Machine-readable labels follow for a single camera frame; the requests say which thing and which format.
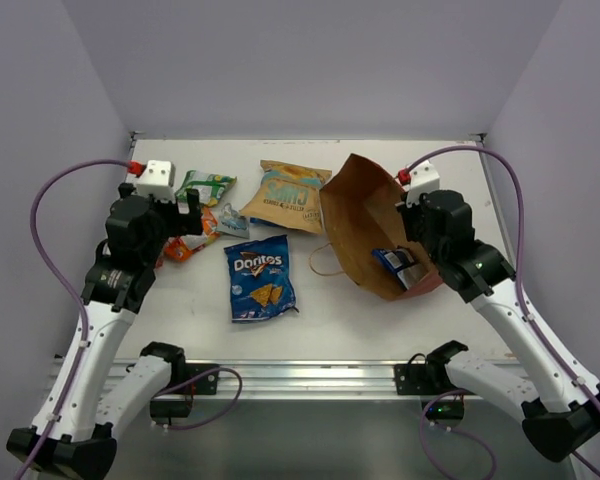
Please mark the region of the red snack packet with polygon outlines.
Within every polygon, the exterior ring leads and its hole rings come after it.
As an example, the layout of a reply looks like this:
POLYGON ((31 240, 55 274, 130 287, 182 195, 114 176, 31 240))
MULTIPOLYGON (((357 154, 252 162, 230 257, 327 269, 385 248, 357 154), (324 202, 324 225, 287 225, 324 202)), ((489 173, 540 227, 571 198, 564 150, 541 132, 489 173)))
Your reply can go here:
POLYGON ((182 263, 187 261, 193 255, 193 251, 186 245, 181 237, 175 237, 166 243, 163 254, 171 261, 182 263))

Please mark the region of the orange snack packet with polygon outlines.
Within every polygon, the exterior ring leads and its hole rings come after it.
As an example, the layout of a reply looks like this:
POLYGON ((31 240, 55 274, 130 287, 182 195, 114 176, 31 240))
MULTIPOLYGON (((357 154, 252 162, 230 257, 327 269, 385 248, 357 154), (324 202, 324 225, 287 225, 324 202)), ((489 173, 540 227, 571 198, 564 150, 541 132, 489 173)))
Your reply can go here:
POLYGON ((203 231, 200 235, 188 235, 183 238, 187 248, 194 252, 206 248, 220 236, 220 233, 217 231, 217 219, 207 206, 202 208, 201 221, 203 231))

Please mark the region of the blue spicy chilli snack bag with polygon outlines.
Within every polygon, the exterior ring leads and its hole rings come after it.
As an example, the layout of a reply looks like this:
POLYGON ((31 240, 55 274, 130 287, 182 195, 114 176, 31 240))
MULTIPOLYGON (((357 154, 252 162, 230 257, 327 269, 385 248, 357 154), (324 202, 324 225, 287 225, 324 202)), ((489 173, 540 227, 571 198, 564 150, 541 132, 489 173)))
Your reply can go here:
POLYGON ((371 255, 395 278, 404 291, 417 285, 426 275, 426 268, 406 247, 373 249, 371 255))

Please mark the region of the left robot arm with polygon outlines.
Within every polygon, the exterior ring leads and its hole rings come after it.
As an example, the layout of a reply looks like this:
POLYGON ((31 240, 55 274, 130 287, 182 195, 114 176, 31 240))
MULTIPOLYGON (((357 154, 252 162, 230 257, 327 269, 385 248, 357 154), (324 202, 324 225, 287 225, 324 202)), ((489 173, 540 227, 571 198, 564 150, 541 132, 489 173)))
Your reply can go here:
POLYGON ((123 183, 105 222, 106 238, 78 297, 79 323, 59 375, 30 426, 11 432, 8 451, 28 470, 66 479, 103 479, 134 418, 160 390, 181 390, 188 379, 184 351, 152 342, 132 371, 103 391, 119 346, 155 281, 155 267, 172 237, 203 231, 197 191, 185 213, 173 195, 123 183))

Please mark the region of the small silver blue snack packet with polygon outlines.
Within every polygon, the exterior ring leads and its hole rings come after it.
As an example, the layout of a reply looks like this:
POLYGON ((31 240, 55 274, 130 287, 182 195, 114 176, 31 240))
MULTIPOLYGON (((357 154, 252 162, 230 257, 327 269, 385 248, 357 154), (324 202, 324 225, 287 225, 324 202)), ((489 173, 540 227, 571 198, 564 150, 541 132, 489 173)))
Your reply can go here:
POLYGON ((223 235, 243 239, 250 238, 249 221, 235 210, 230 203, 226 203, 221 208, 217 217, 216 231, 223 235))

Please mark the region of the aluminium front rail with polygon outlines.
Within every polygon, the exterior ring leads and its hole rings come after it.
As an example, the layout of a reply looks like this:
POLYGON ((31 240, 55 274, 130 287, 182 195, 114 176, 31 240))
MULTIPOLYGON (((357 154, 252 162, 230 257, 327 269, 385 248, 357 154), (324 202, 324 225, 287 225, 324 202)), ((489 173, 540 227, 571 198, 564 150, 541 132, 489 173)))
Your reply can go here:
MULTIPOLYGON (((132 369, 135 359, 118 359, 105 380, 99 400, 132 369)), ((398 361, 229 361, 189 360, 196 369, 204 364, 219 364, 236 370, 243 379, 241 400, 394 400, 407 397, 430 397, 451 388, 434 388, 410 383, 416 368, 424 360, 416 359, 409 372, 403 366, 407 360, 398 361)), ((238 388, 238 380, 231 374, 221 372, 219 379, 203 379, 196 382, 194 398, 201 400, 230 400, 238 388)))

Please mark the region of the dark blue snack bag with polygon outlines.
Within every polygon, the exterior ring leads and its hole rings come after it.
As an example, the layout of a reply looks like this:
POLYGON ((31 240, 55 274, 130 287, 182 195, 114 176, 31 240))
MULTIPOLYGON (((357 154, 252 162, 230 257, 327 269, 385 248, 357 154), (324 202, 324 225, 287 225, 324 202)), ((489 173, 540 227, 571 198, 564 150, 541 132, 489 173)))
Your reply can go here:
POLYGON ((286 235, 228 246, 224 253, 233 323, 257 323, 297 309, 286 235))

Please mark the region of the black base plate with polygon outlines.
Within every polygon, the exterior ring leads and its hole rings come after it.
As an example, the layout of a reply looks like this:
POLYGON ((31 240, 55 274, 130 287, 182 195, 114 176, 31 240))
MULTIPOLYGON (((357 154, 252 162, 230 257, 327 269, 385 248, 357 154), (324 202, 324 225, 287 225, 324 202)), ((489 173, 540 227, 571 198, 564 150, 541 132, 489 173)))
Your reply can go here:
POLYGON ((183 379, 189 380, 199 377, 198 380, 180 389, 180 393, 189 396, 213 396, 217 393, 219 367, 215 363, 194 362, 186 364, 186 373, 183 379))
POLYGON ((395 364, 393 381, 396 394, 399 396, 422 396, 436 393, 422 362, 395 364))

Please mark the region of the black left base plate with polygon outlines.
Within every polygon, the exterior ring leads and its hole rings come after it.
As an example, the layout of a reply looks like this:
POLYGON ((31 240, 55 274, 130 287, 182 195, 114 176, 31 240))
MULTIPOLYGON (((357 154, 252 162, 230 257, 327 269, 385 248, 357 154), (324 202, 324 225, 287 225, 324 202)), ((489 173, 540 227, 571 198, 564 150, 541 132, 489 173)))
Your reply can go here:
POLYGON ((199 377, 198 380, 180 389, 180 393, 189 396, 213 396, 217 393, 219 367, 215 363, 194 362, 186 364, 186 373, 183 379, 189 380, 199 377))

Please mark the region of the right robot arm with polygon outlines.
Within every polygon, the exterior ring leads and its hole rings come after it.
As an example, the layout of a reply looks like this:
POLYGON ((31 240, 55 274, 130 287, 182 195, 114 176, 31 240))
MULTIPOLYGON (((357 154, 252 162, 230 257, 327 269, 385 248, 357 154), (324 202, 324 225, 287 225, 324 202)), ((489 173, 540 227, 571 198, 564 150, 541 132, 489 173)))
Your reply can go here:
POLYGON ((518 423, 546 459, 560 462, 600 432, 600 380, 570 354, 528 296, 514 268, 475 237, 471 207, 452 190, 406 194, 396 205, 408 239, 420 244, 444 284, 481 315, 509 347, 525 378, 478 359, 456 341, 430 356, 431 389, 459 387, 496 405, 518 423))

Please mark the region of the green yellow chips bag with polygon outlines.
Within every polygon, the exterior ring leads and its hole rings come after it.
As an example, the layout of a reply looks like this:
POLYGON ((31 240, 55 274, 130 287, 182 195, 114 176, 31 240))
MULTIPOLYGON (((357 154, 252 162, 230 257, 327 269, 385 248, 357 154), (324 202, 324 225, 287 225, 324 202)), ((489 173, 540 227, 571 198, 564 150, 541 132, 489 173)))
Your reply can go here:
POLYGON ((236 177, 212 174, 200 170, 189 170, 184 176, 180 188, 175 196, 178 202, 187 201, 187 193, 197 190, 199 193, 199 202, 209 208, 219 204, 224 194, 229 191, 237 182, 236 177))

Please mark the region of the red paper bag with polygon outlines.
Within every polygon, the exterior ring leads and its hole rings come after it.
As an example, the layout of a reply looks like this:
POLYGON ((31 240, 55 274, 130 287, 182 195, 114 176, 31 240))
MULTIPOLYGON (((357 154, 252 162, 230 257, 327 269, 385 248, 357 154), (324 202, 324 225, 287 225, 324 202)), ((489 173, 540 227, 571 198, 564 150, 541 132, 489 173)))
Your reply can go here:
POLYGON ((323 226, 341 270, 361 289, 387 301, 414 298, 442 285, 424 248, 407 239, 396 204, 401 185, 379 164, 350 154, 319 192, 323 226), (406 248, 424 269, 416 284, 405 289, 372 256, 378 248, 406 248))

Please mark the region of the brown kraft snack bag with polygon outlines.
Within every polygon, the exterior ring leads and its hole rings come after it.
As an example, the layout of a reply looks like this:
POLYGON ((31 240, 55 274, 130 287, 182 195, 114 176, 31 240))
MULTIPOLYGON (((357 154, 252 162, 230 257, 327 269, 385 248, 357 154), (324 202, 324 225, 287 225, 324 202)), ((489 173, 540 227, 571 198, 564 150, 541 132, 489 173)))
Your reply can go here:
POLYGON ((260 186, 240 214, 288 229, 322 234, 320 190, 332 171, 274 160, 261 160, 260 166, 260 186))

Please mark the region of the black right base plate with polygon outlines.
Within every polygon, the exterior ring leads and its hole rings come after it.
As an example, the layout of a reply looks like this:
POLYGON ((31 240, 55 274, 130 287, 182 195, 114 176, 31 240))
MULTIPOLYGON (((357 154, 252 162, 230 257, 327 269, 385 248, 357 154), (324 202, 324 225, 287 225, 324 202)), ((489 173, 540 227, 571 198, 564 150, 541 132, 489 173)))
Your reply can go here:
POLYGON ((395 364, 393 381, 396 394, 399 396, 422 396, 436 393, 422 362, 395 364))

